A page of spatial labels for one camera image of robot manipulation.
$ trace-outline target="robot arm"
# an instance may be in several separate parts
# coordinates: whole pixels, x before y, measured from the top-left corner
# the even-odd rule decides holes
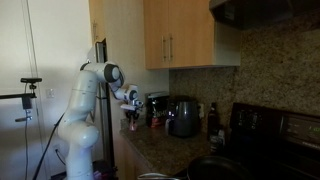
[[[137,99],[137,86],[122,88],[124,77],[114,63],[87,63],[81,67],[68,108],[58,127],[59,137],[69,145],[66,157],[68,180],[93,179],[91,147],[98,140],[99,131],[86,122],[86,118],[95,107],[99,82],[108,83],[114,97],[127,102],[121,106],[123,109],[135,112],[142,105]]]

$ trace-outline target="light switch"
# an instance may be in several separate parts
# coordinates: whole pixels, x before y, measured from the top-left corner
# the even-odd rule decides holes
[[[54,89],[46,89],[47,98],[54,98]]]

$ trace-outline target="stove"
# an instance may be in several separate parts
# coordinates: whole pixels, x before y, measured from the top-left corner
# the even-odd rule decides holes
[[[214,155],[254,179],[320,179],[320,117],[234,103],[230,128],[228,144]]]

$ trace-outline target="gray kettle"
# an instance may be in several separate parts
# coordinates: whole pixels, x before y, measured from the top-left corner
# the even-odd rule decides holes
[[[200,130],[198,102],[189,97],[168,100],[167,134],[185,138],[196,135]]]

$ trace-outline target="granite countertop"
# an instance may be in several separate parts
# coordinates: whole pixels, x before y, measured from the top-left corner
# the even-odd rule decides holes
[[[165,127],[139,125],[136,131],[124,128],[120,134],[137,152],[139,159],[152,171],[174,175],[196,157],[208,155],[209,142],[204,133],[190,138],[168,136]]]

